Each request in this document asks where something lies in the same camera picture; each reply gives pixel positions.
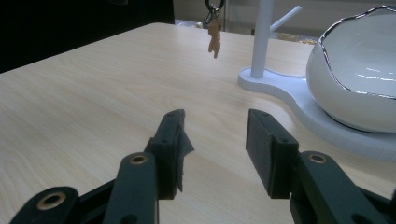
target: white post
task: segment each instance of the white post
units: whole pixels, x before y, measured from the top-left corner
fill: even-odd
[[[251,65],[251,76],[255,78],[263,77],[273,11],[274,0],[259,0]]]

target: metal key ring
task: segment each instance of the metal key ring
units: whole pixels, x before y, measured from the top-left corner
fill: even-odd
[[[205,4],[206,4],[206,8],[207,10],[211,11],[213,9],[213,4],[209,4],[209,0],[205,0]],[[222,7],[224,6],[224,0],[220,1],[220,5],[218,6],[218,9],[222,9]]]

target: bowl rim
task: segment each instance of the bowl rim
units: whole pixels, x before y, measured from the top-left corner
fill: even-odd
[[[324,47],[324,44],[323,44],[323,41],[330,34],[330,32],[332,30],[334,30],[341,23],[343,23],[345,21],[351,21],[351,20],[357,20],[357,19],[363,18],[363,17],[365,17],[365,16],[367,16],[367,15],[369,15],[369,14],[375,12],[375,11],[382,10],[382,9],[385,9],[385,10],[392,11],[392,12],[396,13],[396,6],[380,6],[380,7],[371,8],[370,10],[368,10],[366,12],[363,12],[361,14],[355,15],[355,16],[345,17],[345,18],[337,21],[335,24],[333,24],[329,29],[327,29],[323,33],[323,35],[320,36],[320,38],[318,40],[318,45],[322,49],[323,56],[325,58],[325,61],[326,61],[327,67],[328,67],[328,69],[330,71],[330,74],[332,75],[332,78],[335,80],[335,82],[338,84],[338,86],[340,86],[342,89],[344,89],[345,91],[351,91],[351,92],[358,93],[358,94],[373,95],[373,96],[387,98],[387,99],[390,99],[390,100],[396,100],[396,96],[391,96],[391,95],[386,95],[386,94],[379,94],[379,93],[373,93],[373,92],[368,92],[368,91],[354,91],[354,90],[346,87],[345,85],[343,85],[338,80],[338,78],[336,77],[334,72],[332,71],[332,67],[330,66],[329,56],[328,56],[327,50],[326,50],[326,48]]]

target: wood grain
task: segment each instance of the wood grain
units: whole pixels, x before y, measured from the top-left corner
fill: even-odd
[[[301,150],[334,157],[359,186],[390,197],[396,165],[318,138],[282,101],[237,84],[253,37],[221,34],[215,60],[205,30],[151,24],[0,75],[0,223],[36,193],[71,186],[83,194],[142,151],[163,115],[184,108],[196,151],[184,192],[160,202],[161,223],[292,223],[272,201],[245,151],[248,109],[273,114]],[[271,40],[267,67],[302,76],[312,46]]]

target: white base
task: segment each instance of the white base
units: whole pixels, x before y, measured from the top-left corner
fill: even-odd
[[[283,100],[301,123],[321,138],[362,156],[396,162],[396,133],[362,132],[330,118],[315,102],[305,77],[284,76],[264,70],[262,78],[254,78],[250,73],[250,67],[239,73],[238,83],[242,88]]]

